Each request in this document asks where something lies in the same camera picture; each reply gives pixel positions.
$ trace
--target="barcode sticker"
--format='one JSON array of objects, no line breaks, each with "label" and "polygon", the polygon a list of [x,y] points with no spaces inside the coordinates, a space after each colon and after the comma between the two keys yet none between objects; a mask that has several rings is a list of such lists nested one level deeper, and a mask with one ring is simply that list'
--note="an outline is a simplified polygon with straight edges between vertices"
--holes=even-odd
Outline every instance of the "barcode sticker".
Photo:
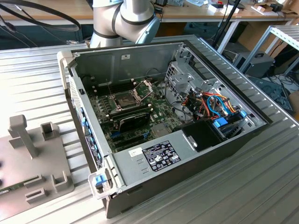
[{"label": "barcode sticker", "polygon": [[142,148],[139,147],[139,148],[136,148],[136,149],[132,149],[132,150],[129,151],[129,154],[130,154],[131,157],[140,155],[140,154],[142,154]]}]

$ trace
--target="chip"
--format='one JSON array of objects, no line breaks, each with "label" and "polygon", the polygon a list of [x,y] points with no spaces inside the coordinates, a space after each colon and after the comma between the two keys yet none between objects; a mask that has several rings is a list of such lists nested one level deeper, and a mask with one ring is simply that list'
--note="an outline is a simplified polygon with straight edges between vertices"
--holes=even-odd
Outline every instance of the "chip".
[{"label": "chip", "polygon": [[158,138],[169,134],[169,131],[167,127],[165,127],[164,123],[154,125],[151,129]]}]

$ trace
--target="blue cable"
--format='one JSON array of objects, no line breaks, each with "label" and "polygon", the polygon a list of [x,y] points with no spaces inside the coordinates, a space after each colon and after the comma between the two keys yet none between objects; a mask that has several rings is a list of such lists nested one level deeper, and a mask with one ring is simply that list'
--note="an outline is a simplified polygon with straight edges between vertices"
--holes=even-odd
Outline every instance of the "blue cable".
[{"label": "blue cable", "polygon": [[217,114],[217,115],[219,116],[219,118],[221,117],[221,115],[220,115],[218,112],[212,110],[212,108],[211,108],[211,106],[210,106],[210,98],[211,98],[211,97],[214,97],[214,98],[218,99],[218,100],[220,101],[221,105],[223,106],[224,110],[225,110],[228,114],[231,114],[231,111],[229,111],[229,109],[224,105],[222,99],[221,99],[220,97],[218,97],[218,96],[210,96],[210,97],[207,99],[207,106],[209,107],[209,110],[210,110],[210,111],[212,111],[213,113]]}]

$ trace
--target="motherboard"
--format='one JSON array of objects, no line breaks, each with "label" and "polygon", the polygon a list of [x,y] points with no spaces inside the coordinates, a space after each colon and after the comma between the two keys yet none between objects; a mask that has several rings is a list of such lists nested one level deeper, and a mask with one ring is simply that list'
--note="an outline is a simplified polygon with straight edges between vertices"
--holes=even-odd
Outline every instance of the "motherboard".
[{"label": "motherboard", "polygon": [[131,80],[131,90],[117,92],[111,88],[107,95],[100,88],[89,93],[89,99],[114,153],[139,145],[172,132],[183,124],[166,102],[160,81]]}]

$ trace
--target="gray fixture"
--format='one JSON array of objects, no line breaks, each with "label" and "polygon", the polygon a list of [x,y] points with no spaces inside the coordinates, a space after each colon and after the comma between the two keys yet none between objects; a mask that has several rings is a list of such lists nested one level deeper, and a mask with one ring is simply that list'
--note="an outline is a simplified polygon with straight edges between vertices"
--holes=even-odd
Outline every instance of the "gray fixture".
[{"label": "gray fixture", "polygon": [[24,115],[9,119],[11,136],[0,138],[0,220],[74,190],[57,125],[26,131]]}]

